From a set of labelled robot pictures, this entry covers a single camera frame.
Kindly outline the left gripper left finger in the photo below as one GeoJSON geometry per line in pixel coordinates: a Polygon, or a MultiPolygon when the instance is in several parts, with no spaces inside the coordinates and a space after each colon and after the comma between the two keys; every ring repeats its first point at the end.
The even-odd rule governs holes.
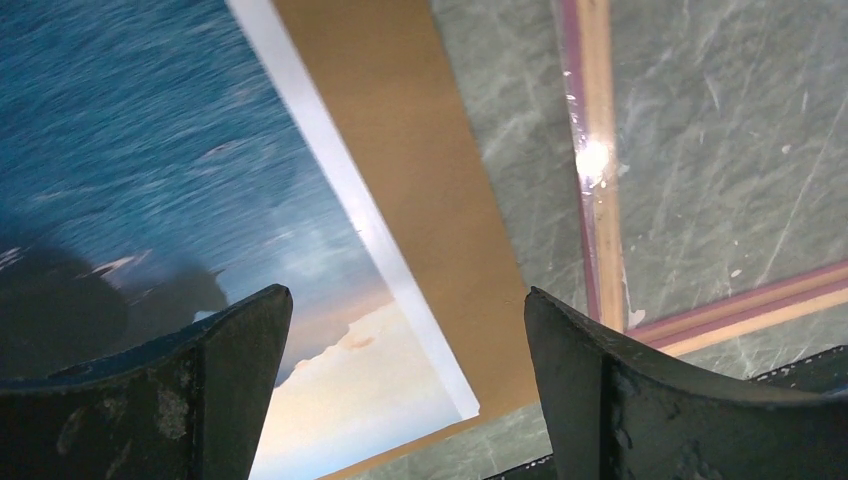
{"type": "Polygon", "coordinates": [[[182,330],[1,384],[5,479],[245,479],[293,311],[270,285],[182,330]]]}

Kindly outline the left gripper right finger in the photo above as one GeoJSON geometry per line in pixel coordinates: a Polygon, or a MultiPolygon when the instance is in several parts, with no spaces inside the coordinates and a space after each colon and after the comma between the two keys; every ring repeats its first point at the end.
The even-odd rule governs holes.
{"type": "Polygon", "coordinates": [[[847,350],[749,380],[671,357],[532,288],[524,321],[561,479],[843,479],[847,350]]]}

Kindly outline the blue sky ocean photo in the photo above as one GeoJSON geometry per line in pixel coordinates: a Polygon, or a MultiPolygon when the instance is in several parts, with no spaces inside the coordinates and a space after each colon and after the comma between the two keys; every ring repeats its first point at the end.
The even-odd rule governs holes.
{"type": "Polygon", "coordinates": [[[267,1],[1,5],[1,384],[293,311],[250,474],[316,479],[480,405],[267,1]]]}

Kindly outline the pink wooden picture frame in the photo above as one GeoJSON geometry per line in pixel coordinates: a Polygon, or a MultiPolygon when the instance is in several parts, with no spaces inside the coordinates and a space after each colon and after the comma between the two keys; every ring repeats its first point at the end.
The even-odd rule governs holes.
{"type": "Polygon", "coordinates": [[[649,325],[629,328],[615,146],[610,10],[607,1],[553,4],[576,155],[591,318],[666,354],[681,356],[846,304],[847,264],[839,262],[649,325]]]}

